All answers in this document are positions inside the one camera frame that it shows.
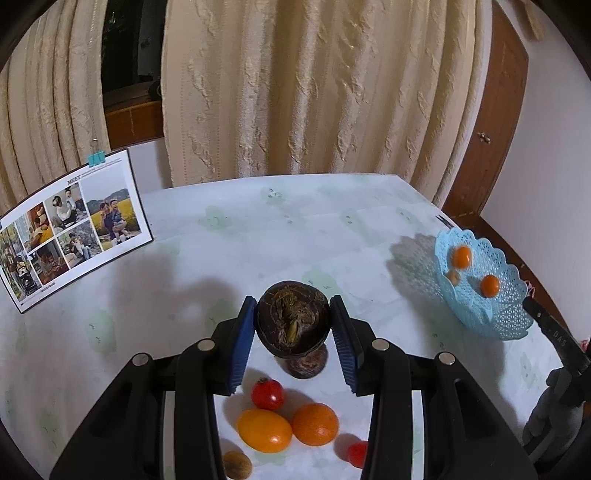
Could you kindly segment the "grey gloved hand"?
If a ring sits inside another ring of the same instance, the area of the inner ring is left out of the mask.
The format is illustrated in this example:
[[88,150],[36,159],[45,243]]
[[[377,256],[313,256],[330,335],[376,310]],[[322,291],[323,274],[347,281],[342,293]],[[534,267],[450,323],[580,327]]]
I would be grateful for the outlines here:
[[523,429],[524,448],[532,462],[562,455],[574,442],[583,419],[579,380],[564,367],[547,377],[547,388]]

